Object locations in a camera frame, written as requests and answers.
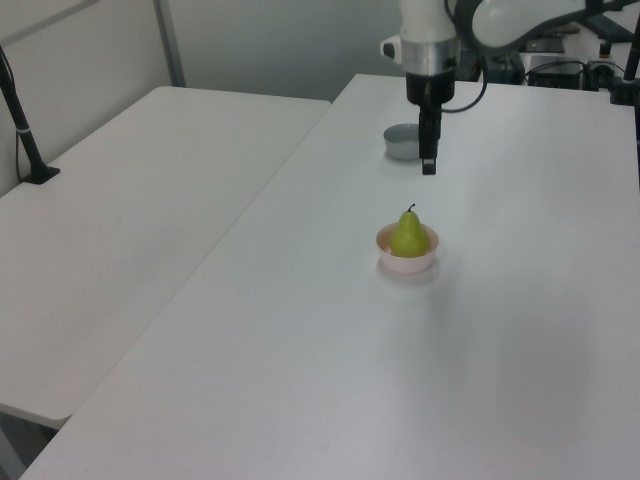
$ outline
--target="green pear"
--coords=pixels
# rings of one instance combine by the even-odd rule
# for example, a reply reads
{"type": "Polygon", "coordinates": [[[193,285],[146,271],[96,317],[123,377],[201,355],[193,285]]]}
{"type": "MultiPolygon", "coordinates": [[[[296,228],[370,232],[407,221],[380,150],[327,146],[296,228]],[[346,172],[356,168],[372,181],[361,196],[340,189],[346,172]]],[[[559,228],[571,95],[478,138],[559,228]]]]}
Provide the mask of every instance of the green pear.
{"type": "Polygon", "coordinates": [[[427,232],[420,224],[420,219],[411,209],[404,212],[398,222],[398,227],[391,235],[391,254],[396,257],[420,257],[431,249],[427,232]]]}

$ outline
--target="black cable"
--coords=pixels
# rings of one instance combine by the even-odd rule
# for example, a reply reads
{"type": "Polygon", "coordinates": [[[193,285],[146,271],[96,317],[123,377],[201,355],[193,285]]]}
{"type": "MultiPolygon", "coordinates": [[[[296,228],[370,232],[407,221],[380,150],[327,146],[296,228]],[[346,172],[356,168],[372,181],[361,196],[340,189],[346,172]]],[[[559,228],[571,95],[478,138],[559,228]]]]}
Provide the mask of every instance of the black cable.
{"type": "Polygon", "coordinates": [[[22,183],[22,177],[20,176],[20,163],[19,160],[20,153],[20,135],[16,132],[16,175],[18,176],[18,183],[22,183]]]}
{"type": "MultiPolygon", "coordinates": [[[[447,16],[449,17],[449,20],[451,20],[451,23],[453,23],[453,26],[456,27],[456,30],[457,30],[456,20],[453,17],[453,12],[451,11],[451,7],[449,6],[449,0],[444,0],[444,10],[447,12],[447,16]]],[[[482,97],[484,97],[484,94],[487,91],[487,85],[489,83],[487,74],[488,74],[489,68],[487,66],[487,60],[483,56],[479,55],[477,52],[473,52],[473,53],[475,53],[478,56],[478,60],[480,62],[480,70],[482,71],[482,90],[480,90],[478,97],[466,107],[454,108],[454,109],[449,109],[449,108],[438,109],[437,107],[431,107],[433,110],[435,111],[440,110],[442,113],[461,113],[461,112],[466,112],[467,110],[475,107],[478,103],[480,103],[480,100],[482,100],[482,97]]]]}
{"type": "MultiPolygon", "coordinates": [[[[2,45],[0,45],[0,59],[2,60],[5,67],[7,68],[7,71],[9,72],[9,76],[11,77],[11,85],[13,85],[13,89],[15,90],[16,80],[15,80],[15,77],[13,76],[13,70],[11,70],[11,64],[9,63],[9,59],[7,59],[7,56],[5,55],[4,50],[2,49],[2,45]]],[[[18,176],[18,182],[22,183],[22,177],[20,176],[19,162],[20,162],[20,134],[18,134],[18,131],[16,130],[16,175],[18,176]]]]}
{"type": "Polygon", "coordinates": [[[582,65],[582,70],[580,70],[580,73],[584,73],[584,70],[587,68],[587,64],[584,62],[581,62],[580,60],[562,60],[562,61],[549,62],[549,63],[543,63],[542,65],[538,65],[537,67],[534,67],[531,70],[529,70],[527,73],[525,73],[524,77],[526,79],[532,73],[537,73],[541,70],[546,70],[548,68],[558,67],[560,65],[569,65],[569,64],[582,65]]]}
{"type": "Polygon", "coordinates": [[[9,63],[9,59],[7,58],[7,56],[4,54],[2,45],[0,45],[0,57],[2,58],[2,62],[5,64],[7,70],[9,71],[9,76],[11,77],[11,84],[13,85],[13,88],[16,88],[16,81],[13,76],[13,70],[11,70],[11,64],[9,63]]]}
{"type": "Polygon", "coordinates": [[[467,110],[475,107],[478,103],[480,103],[480,100],[482,100],[482,97],[484,97],[484,94],[487,92],[487,85],[489,85],[489,75],[488,75],[489,69],[488,69],[488,66],[487,66],[487,59],[486,58],[480,57],[479,61],[480,61],[480,70],[482,70],[482,89],[480,90],[480,93],[478,94],[476,99],[473,102],[471,102],[469,105],[467,105],[466,107],[454,108],[454,109],[443,108],[442,109],[443,113],[461,113],[461,112],[466,112],[467,110]]]}

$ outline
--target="white table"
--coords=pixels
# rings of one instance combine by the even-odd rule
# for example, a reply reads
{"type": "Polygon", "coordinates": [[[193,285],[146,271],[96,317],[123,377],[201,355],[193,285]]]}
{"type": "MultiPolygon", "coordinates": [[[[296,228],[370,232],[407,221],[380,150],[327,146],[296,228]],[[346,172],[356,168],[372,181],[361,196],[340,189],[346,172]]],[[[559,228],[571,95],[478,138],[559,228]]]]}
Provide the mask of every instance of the white table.
{"type": "Polygon", "coordinates": [[[0,199],[0,411],[60,427],[327,108],[160,88],[0,199]]]}
{"type": "Polygon", "coordinates": [[[635,478],[633,110],[490,85],[423,177],[404,97],[349,84],[24,480],[635,478]],[[394,275],[413,202],[441,247],[394,275]]]}

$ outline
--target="small bowl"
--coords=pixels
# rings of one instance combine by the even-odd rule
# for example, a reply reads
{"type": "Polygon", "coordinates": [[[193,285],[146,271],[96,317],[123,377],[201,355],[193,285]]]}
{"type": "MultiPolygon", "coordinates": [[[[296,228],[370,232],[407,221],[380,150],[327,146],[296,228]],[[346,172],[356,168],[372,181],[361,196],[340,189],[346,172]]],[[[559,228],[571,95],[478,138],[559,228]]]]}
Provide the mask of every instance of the small bowl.
{"type": "Polygon", "coordinates": [[[440,244],[440,239],[438,238],[438,234],[432,228],[424,224],[421,225],[425,232],[427,232],[431,243],[431,250],[420,257],[414,258],[396,257],[395,255],[391,255],[391,235],[393,235],[394,230],[398,227],[397,223],[387,225],[378,232],[376,243],[378,244],[378,251],[380,252],[380,260],[387,268],[400,273],[417,273],[431,265],[431,262],[433,262],[436,255],[436,249],[440,244]]]}
{"type": "Polygon", "coordinates": [[[387,154],[398,160],[417,160],[420,156],[418,144],[418,125],[401,123],[384,131],[384,143],[387,154]]]}

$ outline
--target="wall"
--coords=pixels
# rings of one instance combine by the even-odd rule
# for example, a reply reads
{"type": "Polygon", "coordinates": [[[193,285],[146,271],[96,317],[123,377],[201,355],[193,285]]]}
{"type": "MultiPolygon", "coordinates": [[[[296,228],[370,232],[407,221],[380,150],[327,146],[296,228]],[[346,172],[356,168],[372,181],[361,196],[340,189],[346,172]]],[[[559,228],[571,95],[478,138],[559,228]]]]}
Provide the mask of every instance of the wall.
{"type": "Polygon", "coordinates": [[[333,101],[355,73],[402,75],[378,53],[397,0],[167,2],[189,87],[333,101]]]}
{"type": "MultiPolygon", "coordinates": [[[[100,0],[3,47],[47,163],[153,88],[170,85],[152,0],[100,0]]],[[[17,184],[14,136],[1,101],[0,196],[17,184]]]]}

